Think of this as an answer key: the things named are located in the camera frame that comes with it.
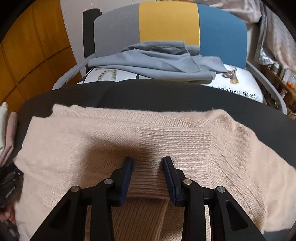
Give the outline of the person left hand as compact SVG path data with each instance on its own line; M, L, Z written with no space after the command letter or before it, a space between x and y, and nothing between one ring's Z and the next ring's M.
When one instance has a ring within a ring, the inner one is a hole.
M10 220L13 224L16 224L15 209L12 204L9 204L5 211L0 212L0 220L1 222Z

